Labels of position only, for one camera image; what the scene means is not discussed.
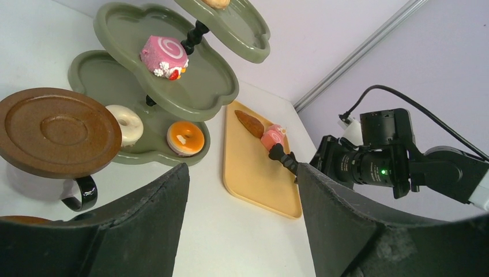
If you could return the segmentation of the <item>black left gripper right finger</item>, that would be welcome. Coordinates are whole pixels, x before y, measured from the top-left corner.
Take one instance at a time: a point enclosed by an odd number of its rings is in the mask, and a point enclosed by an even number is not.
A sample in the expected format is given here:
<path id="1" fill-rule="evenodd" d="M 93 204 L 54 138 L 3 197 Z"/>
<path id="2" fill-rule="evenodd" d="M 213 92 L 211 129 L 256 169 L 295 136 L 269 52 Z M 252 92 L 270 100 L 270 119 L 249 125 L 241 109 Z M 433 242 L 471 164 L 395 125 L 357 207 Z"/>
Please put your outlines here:
<path id="1" fill-rule="evenodd" d="M 316 276 L 487 276 L 488 216 L 402 212 L 302 163 L 298 187 Z"/>

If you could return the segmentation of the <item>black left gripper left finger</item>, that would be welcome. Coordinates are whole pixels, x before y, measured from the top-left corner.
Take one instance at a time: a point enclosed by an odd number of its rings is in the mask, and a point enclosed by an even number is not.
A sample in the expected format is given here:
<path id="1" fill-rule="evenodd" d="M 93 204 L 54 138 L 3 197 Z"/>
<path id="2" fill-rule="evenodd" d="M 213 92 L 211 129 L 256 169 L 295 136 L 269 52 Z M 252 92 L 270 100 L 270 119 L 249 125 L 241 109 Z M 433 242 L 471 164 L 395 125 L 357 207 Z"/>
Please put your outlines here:
<path id="1" fill-rule="evenodd" d="M 181 163 L 68 221 L 1 220 L 2 276 L 171 276 L 189 194 Z"/>

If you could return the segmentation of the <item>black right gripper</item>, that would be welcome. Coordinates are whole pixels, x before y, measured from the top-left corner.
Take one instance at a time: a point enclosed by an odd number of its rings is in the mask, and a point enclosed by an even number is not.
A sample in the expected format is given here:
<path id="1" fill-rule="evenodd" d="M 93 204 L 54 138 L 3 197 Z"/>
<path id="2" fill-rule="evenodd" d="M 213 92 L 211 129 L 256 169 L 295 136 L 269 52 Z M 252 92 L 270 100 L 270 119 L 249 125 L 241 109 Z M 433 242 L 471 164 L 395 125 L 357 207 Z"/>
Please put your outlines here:
<path id="1" fill-rule="evenodd" d="M 390 150 L 355 148 L 345 138 L 323 136 L 310 165 L 350 189 L 354 184 L 394 188 L 400 179 Z"/>

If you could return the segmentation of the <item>pink strawberry cake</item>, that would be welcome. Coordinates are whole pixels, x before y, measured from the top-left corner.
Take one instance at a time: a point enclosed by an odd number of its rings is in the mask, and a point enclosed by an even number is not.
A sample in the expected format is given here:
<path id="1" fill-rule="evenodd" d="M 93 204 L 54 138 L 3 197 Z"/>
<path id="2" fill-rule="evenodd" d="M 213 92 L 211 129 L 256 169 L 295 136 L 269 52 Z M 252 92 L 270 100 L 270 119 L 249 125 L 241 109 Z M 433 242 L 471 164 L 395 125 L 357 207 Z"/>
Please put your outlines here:
<path id="1" fill-rule="evenodd" d="M 286 134 L 286 128 L 282 127 L 281 125 L 279 124 L 273 124 L 271 125 L 268 130 L 273 130 L 279 134 L 281 134 L 282 136 L 285 136 Z"/>

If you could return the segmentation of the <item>pink swirl cake slice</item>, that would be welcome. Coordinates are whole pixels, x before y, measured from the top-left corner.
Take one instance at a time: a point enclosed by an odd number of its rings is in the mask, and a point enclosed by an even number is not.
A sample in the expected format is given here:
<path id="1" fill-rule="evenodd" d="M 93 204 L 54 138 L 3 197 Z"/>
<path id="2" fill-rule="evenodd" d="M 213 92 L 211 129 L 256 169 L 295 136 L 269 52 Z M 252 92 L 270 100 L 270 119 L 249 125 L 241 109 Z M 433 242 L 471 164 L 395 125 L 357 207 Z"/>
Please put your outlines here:
<path id="1" fill-rule="evenodd" d="M 282 144 L 284 138 L 285 138 L 285 134 L 283 132 L 270 129 L 263 134 L 263 136 L 260 139 L 260 142 L 267 151 L 270 151 L 274 145 Z"/>

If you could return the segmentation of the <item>yellow serving tray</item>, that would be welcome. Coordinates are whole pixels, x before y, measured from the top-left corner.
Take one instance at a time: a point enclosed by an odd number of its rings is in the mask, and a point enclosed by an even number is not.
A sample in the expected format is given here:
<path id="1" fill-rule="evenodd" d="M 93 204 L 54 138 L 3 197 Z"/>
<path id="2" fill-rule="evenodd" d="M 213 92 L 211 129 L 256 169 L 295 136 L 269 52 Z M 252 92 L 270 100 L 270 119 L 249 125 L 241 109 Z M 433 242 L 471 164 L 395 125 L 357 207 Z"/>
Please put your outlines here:
<path id="1" fill-rule="evenodd" d="M 243 111 L 268 128 L 265 117 L 234 100 L 225 112 L 223 182 L 228 192 L 244 201 L 290 219 L 302 216 L 295 175 L 278 162 L 239 122 L 235 111 Z"/>

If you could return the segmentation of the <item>brown croissant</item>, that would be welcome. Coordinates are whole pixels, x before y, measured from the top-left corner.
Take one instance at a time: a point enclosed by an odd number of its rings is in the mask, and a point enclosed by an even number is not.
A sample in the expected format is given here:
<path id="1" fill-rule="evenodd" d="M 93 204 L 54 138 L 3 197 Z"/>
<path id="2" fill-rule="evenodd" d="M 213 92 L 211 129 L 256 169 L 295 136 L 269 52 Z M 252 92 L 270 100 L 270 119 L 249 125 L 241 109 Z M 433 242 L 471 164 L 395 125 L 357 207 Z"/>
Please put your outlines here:
<path id="1" fill-rule="evenodd" d="M 240 123 L 256 138 L 260 139 L 264 135 L 265 127 L 256 117 L 242 111 L 234 111 Z"/>

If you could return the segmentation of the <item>orange glazed donut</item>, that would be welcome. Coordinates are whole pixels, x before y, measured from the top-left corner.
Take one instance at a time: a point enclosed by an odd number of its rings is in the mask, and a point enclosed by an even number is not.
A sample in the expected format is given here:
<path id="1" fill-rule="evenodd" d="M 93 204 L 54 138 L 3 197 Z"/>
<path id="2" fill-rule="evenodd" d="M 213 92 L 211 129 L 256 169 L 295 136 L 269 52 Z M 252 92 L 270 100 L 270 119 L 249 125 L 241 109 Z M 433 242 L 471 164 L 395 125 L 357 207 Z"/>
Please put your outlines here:
<path id="1" fill-rule="evenodd" d="M 193 156 L 198 154 L 205 144 L 202 130 L 189 121 L 177 121 L 167 130 L 166 140 L 171 148 L 179 156 Z"/>

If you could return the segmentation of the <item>white glazed donut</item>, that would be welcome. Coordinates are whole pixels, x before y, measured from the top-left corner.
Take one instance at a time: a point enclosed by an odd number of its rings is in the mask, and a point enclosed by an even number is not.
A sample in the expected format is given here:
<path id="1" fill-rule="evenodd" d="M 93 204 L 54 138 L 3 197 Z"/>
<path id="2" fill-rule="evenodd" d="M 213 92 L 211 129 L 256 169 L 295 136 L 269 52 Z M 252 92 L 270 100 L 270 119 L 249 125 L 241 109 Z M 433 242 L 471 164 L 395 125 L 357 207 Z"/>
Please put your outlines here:
<path id="1" fill-rule="evenodd" d="M 119 124 L 122 135 L 121 147 L 134 145 L 144 133 L 144 124 L 141 118 L 125 106 L 111 104 L 106 106 L 106 109 Z"/>

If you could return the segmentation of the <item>green three-tier dessert stand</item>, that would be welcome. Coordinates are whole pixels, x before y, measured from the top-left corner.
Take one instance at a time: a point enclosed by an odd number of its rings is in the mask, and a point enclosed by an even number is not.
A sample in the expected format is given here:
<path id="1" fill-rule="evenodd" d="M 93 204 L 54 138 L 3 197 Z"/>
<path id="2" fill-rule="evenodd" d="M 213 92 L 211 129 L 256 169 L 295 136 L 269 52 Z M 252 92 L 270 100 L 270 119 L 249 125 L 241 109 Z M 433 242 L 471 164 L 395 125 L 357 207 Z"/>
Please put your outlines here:
<path id="1" fill-rule="evenodd" d="M 241 58 L 261 63 L 270 54 L 270 30 L 249 1 L 215 9 L 203 1 L 179 1 L 192 23 L 161 5 L 110 2 L 93 22 L 102 50 L 73 59 L 71 88 L 103 105 L 121 105 L 142 120 L 144 132 L 115 157 L 121 164 L 159 162 L 194 165 L 208 152 L 205 122 L 237 97 L 238 79 L 228 62 L 204 39 L 212 33 Z M 168 128 L 190 121 L 204 134 L 204 147 L 180 156 L 167 143 Z"/>

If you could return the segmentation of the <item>purple swirl cake slice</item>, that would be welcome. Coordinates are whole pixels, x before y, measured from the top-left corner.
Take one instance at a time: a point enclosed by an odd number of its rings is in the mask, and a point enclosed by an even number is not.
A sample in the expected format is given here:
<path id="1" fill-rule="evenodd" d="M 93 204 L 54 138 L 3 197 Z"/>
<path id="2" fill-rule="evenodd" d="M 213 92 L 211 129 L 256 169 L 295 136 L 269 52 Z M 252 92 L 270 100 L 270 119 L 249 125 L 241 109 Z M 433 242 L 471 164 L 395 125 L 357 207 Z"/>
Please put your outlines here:
<path id="1" fill-rule="evenodd" d="M 140 59 L 156 77 L 180 79 L 189 65 L 189 58 L 176 38 L 150 36 L 140 52 Z"/>

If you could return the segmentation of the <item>beige round cookie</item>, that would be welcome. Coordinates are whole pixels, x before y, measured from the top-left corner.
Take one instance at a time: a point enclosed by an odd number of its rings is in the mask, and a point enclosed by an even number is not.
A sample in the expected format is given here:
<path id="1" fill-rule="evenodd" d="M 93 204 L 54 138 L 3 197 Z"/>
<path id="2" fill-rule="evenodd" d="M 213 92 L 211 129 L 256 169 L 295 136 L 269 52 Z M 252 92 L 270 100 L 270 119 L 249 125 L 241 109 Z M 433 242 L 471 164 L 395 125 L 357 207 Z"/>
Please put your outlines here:
<path id="1" fill-rule="evenodd" d="M 225 9 L 229 4 L 230 0 L 202 0 L 203 3 L 214 9 Z"/>

